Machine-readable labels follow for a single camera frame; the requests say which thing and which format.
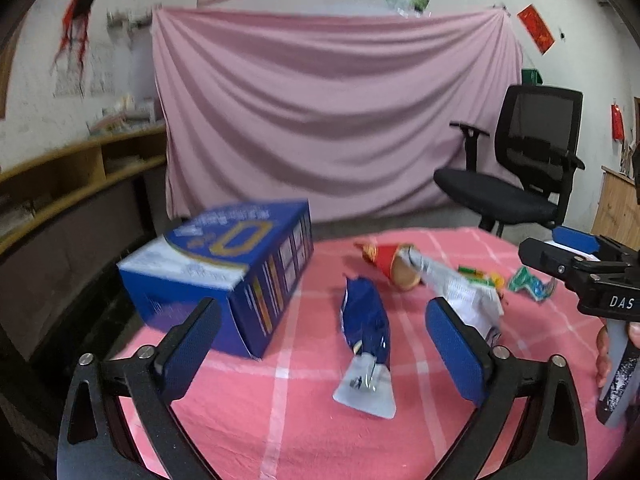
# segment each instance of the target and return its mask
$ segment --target wooden shelf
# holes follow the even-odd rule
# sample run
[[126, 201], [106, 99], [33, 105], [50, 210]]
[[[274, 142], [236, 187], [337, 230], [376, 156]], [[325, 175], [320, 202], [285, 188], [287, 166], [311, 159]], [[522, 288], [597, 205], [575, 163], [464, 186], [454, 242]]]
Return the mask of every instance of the wooden shelf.
[[[51, 202], [33, 219], [0, 238], [0, 256], [46, 222], [92, 195], [166, 163], [164, 126], [130, 134], [101, 136], [28, 160], [0, 173], [0, 196], [15, 203], [46, 194]], [[139, 160], [109, 171], [110, 160]]]
[[618, 177], [624, 180], [626, 183], [631, 184], [632, 186], [636, 185], [636, 181], [633, 180], [632, 178], [629, 178], [624, 173], [620, 173], [619, 171], [612, 170], [611, 168], [607, 168], [606, 166], [601, 166], [601, 168], [602, 168], [602, 171], [604, 171], [605, 173], [609, 173], [615, 177]]

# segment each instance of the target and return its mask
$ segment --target blue snack bag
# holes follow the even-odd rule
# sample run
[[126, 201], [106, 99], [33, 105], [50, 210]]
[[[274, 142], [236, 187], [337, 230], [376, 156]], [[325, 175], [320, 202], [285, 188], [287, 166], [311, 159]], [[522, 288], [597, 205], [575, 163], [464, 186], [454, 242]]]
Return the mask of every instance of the blue snack bag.
[[334, 400], [361, 412], [393, 418], [396, 402], [389, 371], [389, 320], [371, 280], [347, 278], [340, 322], [354, 357]]

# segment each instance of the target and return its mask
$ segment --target black office chair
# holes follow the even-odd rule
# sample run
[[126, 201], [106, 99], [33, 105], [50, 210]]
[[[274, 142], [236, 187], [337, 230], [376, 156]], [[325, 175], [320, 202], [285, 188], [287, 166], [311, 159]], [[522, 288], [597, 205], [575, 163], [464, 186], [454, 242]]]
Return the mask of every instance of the black office chair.
[[[479, 213], [479, 227], [497, 235], [505, 224], [538, 223], [552, 229], [566, 215], [576, 168], [582, 93], [550, 86], [510, 86], [495, 131], [495, 158], [515, 174], [524, 189], [500, 178], [476, 173], [478, 137], [487, 132], [450, 123], [465, 136], [466, 170], [439, 168], [436, 184], [460, 205]], [[558, 204], [548, 200], [558, 193]]]

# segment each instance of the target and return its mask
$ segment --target checkered tablecloth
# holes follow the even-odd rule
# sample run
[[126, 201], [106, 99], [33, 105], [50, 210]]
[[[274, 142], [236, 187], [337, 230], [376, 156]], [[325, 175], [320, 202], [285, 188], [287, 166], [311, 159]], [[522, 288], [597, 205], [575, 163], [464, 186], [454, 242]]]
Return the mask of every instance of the checkered tablecloth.
[[[367, 237], [414, 243], [451, 267], [459, 264], [511, 276], [517, 248], [476, 229], [403, 230]], [[344, 275], [376, 281], [391, 325], [391, 376], [398, 412], [383, 420], [332, 399], [351, 361], [338, 310]], [[261, 362], [209, 352], [187, 395], [172, 407], [204, 457], [224, 479], [422, 480], [468, 420], [473, 407], [457, 393], [424, 325], [433, 293], [424, 286], [396, 291], [366, 264], [353, 240], [316, 244], [316, 252]], [[592, 478], [611, 457], [622, 430], [595, 418], [595, 337], [598, 319], [576, 309], [559, 286], [545, 303], [506, 293], [501, 343], [519, 357], [569, 361], [582, 405]], [[142, 329], [123, 356], [162, 334]], [[147, 466], [164, 471], [129, 399], [127, 420]], [[519, 399], [483, 471], [495, 470], [508, 448], [524, 400]]]

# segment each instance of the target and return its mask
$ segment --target red paper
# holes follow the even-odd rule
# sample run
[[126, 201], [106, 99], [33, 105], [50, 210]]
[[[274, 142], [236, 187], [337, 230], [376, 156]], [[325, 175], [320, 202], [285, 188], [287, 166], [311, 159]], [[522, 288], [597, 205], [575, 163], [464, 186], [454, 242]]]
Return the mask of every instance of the red paper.
[[551, 31], [533, 5], [530, 5], [518, 13], [518, 17], [522, 20], [524, 26], [527, 27], [533, 41], [535, 41], [538, 46], [540, 54], [544, 54], [556, 42], [551, 35]]
[[625, 127], [622, 124], [622, 112], [618, 105], [611, 105], [611, 135], [613, 140], [625, 139]]

